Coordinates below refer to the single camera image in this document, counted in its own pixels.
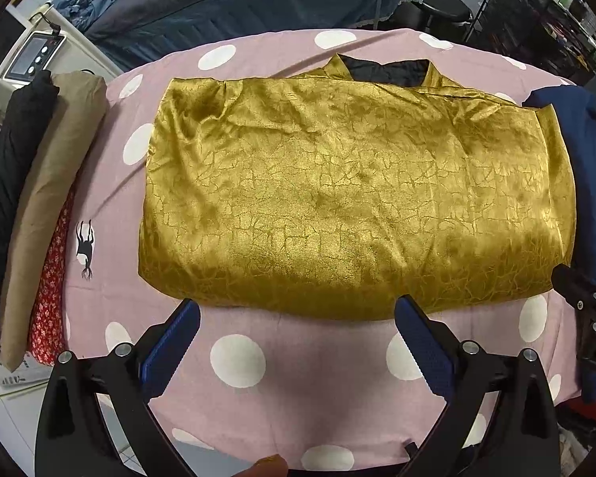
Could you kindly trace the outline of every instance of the blue gripper pad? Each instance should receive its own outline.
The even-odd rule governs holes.
[[[146,400],[166,390],[200,325],[199,305],[189,299],[141,365],[141,394]]]
[[[450,401],[455,393],[453,363],[405,296],[395,302],[395,325],[430,390]]]

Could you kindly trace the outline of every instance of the red floral fabric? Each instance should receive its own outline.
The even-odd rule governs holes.
[[[52,366],[55,358],[66,349],[62,291],[68,223],[74,197],[75,191],[71,188],[46,253],[45,265],[31,313],[29,351],[38,362],[49,366]]]

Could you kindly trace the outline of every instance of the white polka dot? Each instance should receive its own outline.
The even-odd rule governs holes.
[[[108,396],[107,394],[97,393],[97,400],[99,400],[100,403],[110,407],[111,409],[115,409],[115,407],[112,406],[112,401],[110,399],[110,396]]]
[[[520,68],[522,70],[527,70],[528,67],[522,63],[521,61],[517,61],[516,59],[512,59],[511,57],[506,57],[505,55],[502,56],[507,62],[509,62],[511,65],[515,65],[517,68]]]
[[[210,350],[212,369],[231,387],[251,387],[265,374],[265,355],[254,341],[240,334],[226,335]]]
[[[181,429],[172,429],[172,437],[181,443],[192,444],[199,448],[206,448],[207,450],[214,450],[209,444],[205,444],[199,438],[195,438],[192,434]]]
[[[112,349],[118,344],[132,342],[126,329],[116,321],[108,323],[105,337],[108,351],[112,351]]]
[[[455,46],[453,43],[450,43],[450,41],[441,41],[440,39],[437,39],[437,37],[431,36],[426,32],[420,34],[420,39],[427,45],[433,48],[439,48],[440,50],[450,50]]]
[[[526,299],[521,316],[519,317],[519,334],[526,343],[536,341],[543,330],[547,321],[547,301],[544,296],[532,296]]]
[[[119,98],[130,97],[130,95],[132,95],[135,91],[137,91],[137,89],[141,85],[142,79],[143,79],[142,74],[134,76],[132,79],[130,79],[126,83],[124,88],[119,92]]]
[[[399,333],[393,336],[386,349],[386,367],[400,380],[417,380],[422,377],[420,367]]]
[[[323,444],[307,450],[300,458],[305,470],[349,471],[353,468],[353,452],[343,446]]]
[[[234,45],[223,45],[210,50],[199,59],[200,70],[211,70],[227,63],[236,53]]]
[[[515,105],[518,105],[516,100],[514,100],[512,97],[509,97],[505,93],[495,93],[494,96],[495,97],[499,97],[499,98],[503,98],[504,100],[507,100],[509,102],[512,102]]]
[[[481,440],[483,440],[484,435],[486,434],[487,426],[486,417],[483,414],[478,414],[472,424],[472,428],[470,429],[463,447],[466,448],[467,446],[481,443]]]
[[[324,30],[320,32],[313,41],[321,49],[328,50],[334,46],[351,43],[356,39],[356,35],[348,30]]]
[[[84,242],[89,242],[93,240],[93,252],[95,252],[95,229],[93,225],[88,225],[88,221],[79,221],[77,229],[80,232],[80,236]],[[75,256],[77,257],[77,262],[81,265],[86,265],[86,255],[84,253],[77,253],[79,250],[79,242],[75,242]]]
[[[561,376],[557,373],[550,379],[551,399],[556,400],[561,391]]]
[[[150,146],[150,138],[153,135],[153,125],[143,124],[130,135],[126,145],[124,146],[124,163],[127,165],[134,165],[139,163],[143,157],[148,153],[148,146]]]

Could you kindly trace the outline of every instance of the screw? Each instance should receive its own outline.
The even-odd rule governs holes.
[[[479,352],[479,345],[474,341],[465,341],[464,344],[461,345],[461,349],[469,355],[475,355]]]
[[[71,352],[62,352],[58,355],[58,362],[60,364],[66,364],[72,357],[73,354]]]
[[[528,348],[527,350],[523,350],[523,356],[528,359],[531,363],[533,363],[536,359],[538,359],[538,355],[532,348]]]
[[[115,355],[118,357],[125,357],[133,349],[132,344],[123,343],[115,348]]]

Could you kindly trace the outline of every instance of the finger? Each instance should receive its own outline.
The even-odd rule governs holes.
[[[287,462],[276,454],[259,459],[251,468],[237,473],[234,477],[286,477],[287,472]]]

